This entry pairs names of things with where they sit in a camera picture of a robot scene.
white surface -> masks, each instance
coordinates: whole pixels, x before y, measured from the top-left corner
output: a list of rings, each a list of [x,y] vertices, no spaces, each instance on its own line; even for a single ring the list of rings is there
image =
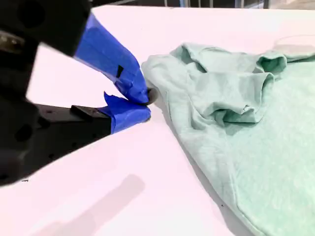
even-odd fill
[[[94,13],[140,62],[186,41],[260,53],[279,38],[315,34],[308,11],[104,6]],[[118,95],[100,73],[40,48],[31,101],[99,107],[104,90]],[[150,122],[65,156],[29,182],[1,188],[0,235],[232,235],[225,224],[235,235],[250,235],[197,168],[196,175],[162,110],[150,108]]]

blue tape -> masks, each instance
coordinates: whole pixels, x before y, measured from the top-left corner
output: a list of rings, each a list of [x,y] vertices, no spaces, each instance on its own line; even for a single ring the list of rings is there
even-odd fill
[[[129,101],[149,101],[138,61],[92,13],[74,58],[106,75]]]
[[[98,110],[111,117],[112,134],[145,122],[151,117],[151,111],[146,106],[131,103],[121,97],[109,96],[105,92],[104,98],[107,107],[98,108]]]
[[[136,104],[149,101],[138,61],[92,13],[74,58],[103,73],[128,99],[104,93],[107,107],[99,110],[111,117],[112,134],[151,117],[149,108]]]

cloth fold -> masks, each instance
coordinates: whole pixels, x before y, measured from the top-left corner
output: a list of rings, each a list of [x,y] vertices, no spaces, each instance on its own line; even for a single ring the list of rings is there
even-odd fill
[[[255,235],[315,235],[313,53],[186,43],[142,70],[185,148]]]

black metal bracket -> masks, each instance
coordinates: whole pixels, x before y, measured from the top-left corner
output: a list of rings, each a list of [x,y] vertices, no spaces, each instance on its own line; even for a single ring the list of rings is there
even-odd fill
[[[0,185],[25,178],[52,161],[111,133],[111,118],[96,108],[34,107],[38,114],[36,123],[32,126],[27,118],[21,118],[23,122],[12,135],[10,145],[0,149]]]

mint green shirt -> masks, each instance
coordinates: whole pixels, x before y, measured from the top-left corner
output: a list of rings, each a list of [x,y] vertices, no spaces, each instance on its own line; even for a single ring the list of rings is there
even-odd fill
[[[185,148],[255,235],[315,235],[312,54],[183,44],[142,70]]]

